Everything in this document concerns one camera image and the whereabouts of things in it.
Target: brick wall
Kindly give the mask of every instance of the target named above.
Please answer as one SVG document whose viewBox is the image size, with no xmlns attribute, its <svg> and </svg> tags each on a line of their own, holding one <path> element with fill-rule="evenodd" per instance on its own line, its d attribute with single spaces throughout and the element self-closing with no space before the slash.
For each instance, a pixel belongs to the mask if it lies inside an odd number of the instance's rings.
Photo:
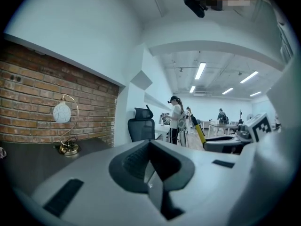
<svg viewBox="0 0 301 226">
<path fill-rule="evenodd" d="M 0 74 L 1 141 L 59 142 L 76 119 L 72 102 L 67 103 L 72 109 L 71 123 L 53 119 L 53 108 L 64 93 L 79 106 L 78 124 L 64 140 L 99 137 L 113 145 L 117 85 L 11 42 L 0 51 Z"/>
</svg>

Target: mesh chair back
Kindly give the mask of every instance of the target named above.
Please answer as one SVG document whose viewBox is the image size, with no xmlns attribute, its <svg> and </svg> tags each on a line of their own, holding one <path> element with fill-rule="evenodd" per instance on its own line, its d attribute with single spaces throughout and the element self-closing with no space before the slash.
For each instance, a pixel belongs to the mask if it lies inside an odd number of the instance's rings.
<svg viewBox="0 0 301 226">
<path fill-rule="evenodd" d="M 127 122 L 128 131 L 132 142 L 141 140 L 155 140 L 155 122 L 153 119 L 139 121 L 130 119 Z"/>
</svg>

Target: dark desk surface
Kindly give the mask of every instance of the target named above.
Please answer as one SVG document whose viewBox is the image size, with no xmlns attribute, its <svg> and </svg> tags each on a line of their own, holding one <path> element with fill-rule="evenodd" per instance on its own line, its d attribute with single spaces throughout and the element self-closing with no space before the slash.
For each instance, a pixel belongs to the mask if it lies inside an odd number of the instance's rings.
<svg viewBox="0 0 301 226">
<path fill-rule="evenodd" d="M 54 148 L 56 144 L 17 144 L 1 142 L 7 157 L 1 160 L 12 186 L 31 195 L 35 188 L 51 175 L 84 155 L 110 148 L 101 139 L 93 138 L 77 142 L 81 151 L 64 156 Z"/>
</svg>

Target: woman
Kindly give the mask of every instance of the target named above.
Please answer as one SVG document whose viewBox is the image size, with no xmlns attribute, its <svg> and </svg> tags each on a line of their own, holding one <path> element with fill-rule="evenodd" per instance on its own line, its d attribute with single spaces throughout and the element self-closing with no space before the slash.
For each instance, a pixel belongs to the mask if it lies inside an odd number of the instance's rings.
<svg viewBox="0 0 301 226">
<path fill-rule="evenodd" d="M 174 110 L 172 113 L 172 116 L 169 116 L 170 118 L 170 143 L 177 145 L 177 139 L 179 134 L 179 128 L 178 128 L 178 120 L 181 117 L 181 115 L 184 113 L 184 108 L 182 101 L 177 96 L 172 96 L 170 98 L 170 101 L 168 103 L 172 104 L 174 106 Z"/>
</svg>

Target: gray plastic surface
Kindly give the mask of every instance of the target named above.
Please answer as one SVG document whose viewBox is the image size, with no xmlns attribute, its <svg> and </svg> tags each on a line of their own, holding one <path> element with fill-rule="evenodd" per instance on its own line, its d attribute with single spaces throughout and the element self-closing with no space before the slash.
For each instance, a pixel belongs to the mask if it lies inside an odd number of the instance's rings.
<svg viewBox="0 0 301 226">
<path fill-rule="evenodd" d="M 238 146 L 241 145 L 242 142 L 237 136 L 233 136 L 230 140 L 220 140 L 220 141 L 207 141 L 204 144 L 204 149 L 209 152 L 217 152 L 221 153 L 224 146 Z"/>
<path fill-rule="evenodd" d="M 62 215 L 75 225 L 253 225 L 273 208 L 296 173 L 300 130 L 269 133 L 261 142 L 246 145 L 240 156 L 156 141 L 191 159 L 196 168 L 183 190 L 170 193 L 174 206 L 185 211 L 170 221 L 148 195 L 123 190 L 109 175 L 111 159 L 140 142 L 79 158 L 42 183 L 32 198 L 43 205 L 68 179 L 78 178 L 84 185 Z M 213 164 L 214 160 L 235 165 L 230 169 Z"/>
</svg>

